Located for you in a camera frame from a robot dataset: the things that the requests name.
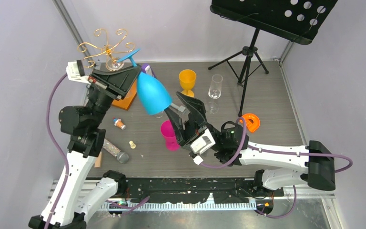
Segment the clear wine glass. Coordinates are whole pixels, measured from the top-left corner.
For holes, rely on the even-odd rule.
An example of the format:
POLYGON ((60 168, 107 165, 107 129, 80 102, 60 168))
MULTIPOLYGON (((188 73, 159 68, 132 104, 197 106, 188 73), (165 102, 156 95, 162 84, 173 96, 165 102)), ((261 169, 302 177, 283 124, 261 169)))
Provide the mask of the clear wine glass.
POLYGON ((124 66, 124 61, 118 62, 119 58, 110 58, 106 63, 105 67, 109 71, 118 71, 124 66))

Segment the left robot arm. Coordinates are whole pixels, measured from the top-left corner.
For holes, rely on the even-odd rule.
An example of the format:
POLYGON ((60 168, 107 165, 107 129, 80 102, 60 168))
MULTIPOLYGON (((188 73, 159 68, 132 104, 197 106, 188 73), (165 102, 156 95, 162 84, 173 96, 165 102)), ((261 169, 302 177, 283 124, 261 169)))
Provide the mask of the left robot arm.
POLYGON ((109 170, 96 187, 80 197, 84 181, 104 145, 106 131, 100 124, 113 100, 123 98, 140 73, 140 66, 130 66, 114 72, 93 70, 87 75, 77 62, 69 63, 64 78, 89 84, 90 93, 87 104, 66 106, 59 112, 61 131, 70 136, 68 151, 61 154, 64 169, 43 212, 29 220, 30 228, 84 229, 105 201, 126 194, 126 176, 109 170))

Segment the blue plastic goblet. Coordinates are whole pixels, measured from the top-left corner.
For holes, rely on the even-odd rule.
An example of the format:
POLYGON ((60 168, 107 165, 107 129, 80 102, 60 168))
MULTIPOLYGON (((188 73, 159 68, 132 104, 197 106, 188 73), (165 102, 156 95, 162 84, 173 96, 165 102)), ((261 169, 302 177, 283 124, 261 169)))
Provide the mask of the blue plastic goblet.
POLYGON ((133 56, 141 49, 129 52, 127 55, 117 60, 117 63, 129 60, 133 67, 137 67, 139 75, 137 77, 137 94, 148 115, 156 115, 168 108, 172 98, 164 85, 153 76, 142 71, 142 66, 138 64, 133 56))

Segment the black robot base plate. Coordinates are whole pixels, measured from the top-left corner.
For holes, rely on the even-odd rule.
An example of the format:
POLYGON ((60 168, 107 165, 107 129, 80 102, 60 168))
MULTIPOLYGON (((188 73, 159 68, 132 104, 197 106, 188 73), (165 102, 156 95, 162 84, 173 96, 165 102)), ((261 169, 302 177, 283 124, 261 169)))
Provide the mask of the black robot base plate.
POLYGON ((220 203, 244 203, 247 198, 282 197, 283 189, 255 190, 252 178, 245 177, 134 177, 111 198, 133 203, 149 196, 149 203, 204 203, 209 196, 220 203))

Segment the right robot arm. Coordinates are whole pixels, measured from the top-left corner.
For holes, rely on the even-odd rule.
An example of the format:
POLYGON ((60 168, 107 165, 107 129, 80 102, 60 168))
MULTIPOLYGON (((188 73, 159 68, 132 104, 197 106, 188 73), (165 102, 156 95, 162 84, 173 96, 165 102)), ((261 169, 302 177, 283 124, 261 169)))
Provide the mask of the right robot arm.
POLYGON ((190 151, 193 162, 212 168, 201 157, 211 149, 220 161, 218 168, 233 165, 274 167, 256 171, 253 190, 260 196, 286 186, 307 184, 309 187, 334 191, 336 172, 334 155, 319 141, 306 146, 274 146, 251 142, 244 118, 227 121, 220 129, 208 123, 204 103, 177 92, 188 111, 188 120, 171 108, 165 113, 171 122, 179 146, 190 151))

